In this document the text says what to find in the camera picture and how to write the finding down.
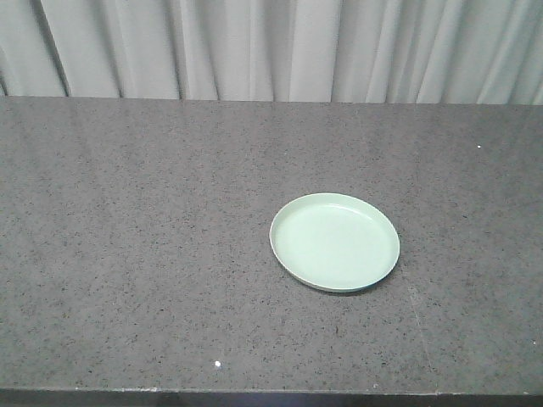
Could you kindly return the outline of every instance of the countertop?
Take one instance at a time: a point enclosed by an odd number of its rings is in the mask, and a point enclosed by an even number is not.
[[[0,98],[0,159],[0,387],[543,393],[543,107]],[[387,278],[282,269],[312,192]]]

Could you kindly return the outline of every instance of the gray speckled countertop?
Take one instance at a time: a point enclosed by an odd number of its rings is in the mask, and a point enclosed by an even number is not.
[[[0,98],[0,387],[543,393],[542,157],[542,107]],[[279,266],[310,192],[389,277]]]

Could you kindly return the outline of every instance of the plate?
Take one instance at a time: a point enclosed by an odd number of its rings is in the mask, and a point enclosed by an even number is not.
[[[301,282],[347,293],[385,278],[400,239],[377,208],[339,193],[314,193],[287,203],[270,227],[273,253]]]

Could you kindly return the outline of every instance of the white curtain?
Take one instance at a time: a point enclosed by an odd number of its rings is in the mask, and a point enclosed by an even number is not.
[[[543,1],[0,0],[0,93],[543,104]]]

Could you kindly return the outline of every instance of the curtain fold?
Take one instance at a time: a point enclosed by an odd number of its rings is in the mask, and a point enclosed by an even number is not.
[[[543,104],[543,2],[2,0],[0,95]]]

